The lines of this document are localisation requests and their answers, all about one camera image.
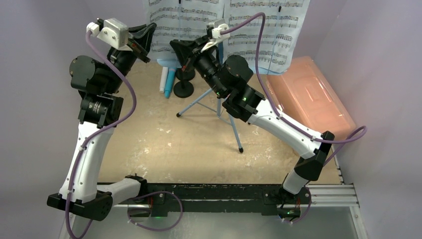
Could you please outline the white toy microphone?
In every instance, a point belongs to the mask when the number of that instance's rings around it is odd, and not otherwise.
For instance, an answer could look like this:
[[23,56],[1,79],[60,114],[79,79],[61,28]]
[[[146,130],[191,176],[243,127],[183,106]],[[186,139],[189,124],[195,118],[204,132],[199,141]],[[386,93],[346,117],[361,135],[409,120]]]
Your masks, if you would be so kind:
[[168,67],[162,67],[161,77],[160,77],[160,82],[159,82],[159,92],[162,93],[162,94],[165,91],[165,85],[166,85],[166,82],[167,82],[168,71],[169,71]]

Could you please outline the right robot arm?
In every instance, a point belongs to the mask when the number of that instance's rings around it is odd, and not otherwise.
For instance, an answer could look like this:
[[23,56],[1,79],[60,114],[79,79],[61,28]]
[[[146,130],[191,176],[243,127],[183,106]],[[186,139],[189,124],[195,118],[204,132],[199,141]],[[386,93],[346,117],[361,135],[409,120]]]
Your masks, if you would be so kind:
[[224,99],[222,106],[229,115],[266,130],[297,152],[300,158],[279,190],[284,202],[294,201],[308,182],[319,179],[335,135],[312,130],[272,107],[268,98],[248,85],[253,72],[245,58],[231,55],[220,63],[217,46],[204,49],[208,42],[203,36],[171,40],[170,46],[183,71],[196,70],[216,96]]

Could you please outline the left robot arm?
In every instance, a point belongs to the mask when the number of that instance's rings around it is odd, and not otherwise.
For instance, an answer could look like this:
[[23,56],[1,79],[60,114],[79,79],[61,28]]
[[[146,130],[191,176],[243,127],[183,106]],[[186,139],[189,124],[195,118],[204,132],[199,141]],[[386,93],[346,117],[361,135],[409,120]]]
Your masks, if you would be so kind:
[[114,205],[148,199],[146,180],[140,176],[128,175],[109,185],[100,185],[98,177],[107,144],[124,120],[118,90],[136,60],[149,62],[156,27],[155,23],[128,27],[115,18],[88,24],[87,36],[107,43],[110,50],[102,61],[80,55],[70,63],[71,87],[81,96],[78,140],[66,179],[59,192],[48,197],[48,206],[102,221]]

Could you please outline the blue toy microphone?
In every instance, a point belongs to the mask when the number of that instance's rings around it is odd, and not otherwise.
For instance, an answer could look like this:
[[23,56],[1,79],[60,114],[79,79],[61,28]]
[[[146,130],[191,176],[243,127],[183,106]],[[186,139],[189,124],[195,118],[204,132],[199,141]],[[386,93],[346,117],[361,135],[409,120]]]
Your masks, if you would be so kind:
[[172,92],[176,71],[177,71],[177,68],[169,68],[168,69],[166,83],[165,83],[165,87],[164,87],[164,96],[167,99],[170,97],[170,94]]

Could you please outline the black mic stand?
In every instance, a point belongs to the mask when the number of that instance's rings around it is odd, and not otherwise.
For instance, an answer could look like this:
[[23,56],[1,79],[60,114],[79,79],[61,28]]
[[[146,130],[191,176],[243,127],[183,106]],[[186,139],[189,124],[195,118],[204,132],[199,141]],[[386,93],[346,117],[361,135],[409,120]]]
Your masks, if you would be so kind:
[[181,80],[173,87],[173,93],[176,97],[187,98],[194,92],[194,86],[190,81]]
[[195,74],[195,70],[183,71],[181,68],[178,68],[175,76],[179,81],[190,81],[195,77]]

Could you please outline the sheet music page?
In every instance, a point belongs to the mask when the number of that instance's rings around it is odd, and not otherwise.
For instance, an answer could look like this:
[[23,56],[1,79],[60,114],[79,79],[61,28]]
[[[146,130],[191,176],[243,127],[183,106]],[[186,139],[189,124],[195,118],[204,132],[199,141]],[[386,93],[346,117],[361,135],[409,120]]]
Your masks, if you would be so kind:
[[171,40],[195,40],[206,34],[206,25],[223,18],[223,0],[145,0],[148,23],[155,23],[149,57],[175,59]]

